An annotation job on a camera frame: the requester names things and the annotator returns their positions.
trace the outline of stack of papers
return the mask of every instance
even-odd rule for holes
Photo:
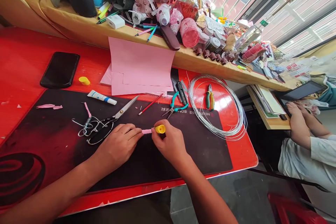
[[[111,64],[100,83],[112,95],[173,91],[170,78],[175,51],[108,38]]]
[[[286,114],[268,88],[261,85],[250,85],[250,87],[266,118],[276,118],[280,114]]]

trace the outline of red pencil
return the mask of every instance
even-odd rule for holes
[[[148,109],[148,108],[149,108],[149,107],[150,107],[150,106],[151,106],[157,99],[159,99],[162,95],[163,95],[163,93],[162,93],[160,96],[156,97],[155,100],[152,101],[151,104],[149,104],[146,108],[144,108],[144,109],[139,113],[139,115],[141,115],[143,112],[145,112],[145,110]]]

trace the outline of white charger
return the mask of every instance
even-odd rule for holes
[[[106,21],[113,29],[118,29],[125,26],[125,20],[122,19],[119,15],[108,16]]]

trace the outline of black mouse pad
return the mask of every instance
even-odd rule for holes
[[[89,145],[86,137],[77,134],[88,115],[100,120],[115,115],[130,100],[113,97],[116,105],[93,99],[86,93],[68,90],[46,90],[8,140],[0,148],[0,207],[11,205],[49,185],[78,164],[88,159],[99,147]],[[142,115],[150,102],[137,100],[123,114],[118,124],[133,123],[136,127],[150,129],[170,108],[169,104],[154,103]],[[62,105],[63,108],[36,109],[43,104]],[[205,112],[210,122],[218,128],[221,122],[217,111]],[[179,128],[185,147],[203,174],[232,169],[226,141],[212,134],[188,108],[171,115],[169,122]],[[144,135],[130,159],[116,171],[94,185],[90,192],[149,184],[180,178],[177,171],[154,145],[151,134]]]

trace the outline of white glue tube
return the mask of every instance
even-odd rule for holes
[[[88,94],[89,97],[92,97],[92,98],[96,98],[98,100],[102,100],[104,102],[107,102],[107,103],[110,103],[110,104],[113,104],[113,105],[116,105],[117,104],[117,101],[111,99],[111,98],[108,98],[107,96],[104,96],[94,90],[91,90],[91,92]]]

